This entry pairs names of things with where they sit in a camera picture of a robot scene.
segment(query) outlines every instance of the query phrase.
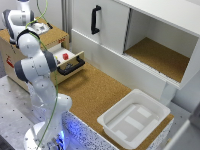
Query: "drawer handle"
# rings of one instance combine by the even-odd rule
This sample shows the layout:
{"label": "drawer handle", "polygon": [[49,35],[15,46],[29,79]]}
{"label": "drawer handle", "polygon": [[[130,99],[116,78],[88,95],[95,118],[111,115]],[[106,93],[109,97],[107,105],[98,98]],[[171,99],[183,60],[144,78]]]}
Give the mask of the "drawer handle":
{"label": "drawer handle", "polygon": [[92,30],[92,34],[96,34],[98,32],[100,32],[99,29],[96,28],[96,12],[101,10],[101,7],[96,5],[96,8],[94,8],[92,10],[92,25],[91,25],[91,30]]}
{"label": "drawer handle", "polygon": [[79,56],[76,57],[76,60],[79,62],[77,65],[70,67],[68,69],[62,70],[60,67],[57,67],[57,71],[63,75],[66,76],[70,73],[72,73],[73,71],[75,71],[76,69],[82,67],[85,64],[85,61],[83,59],[81,59]]}

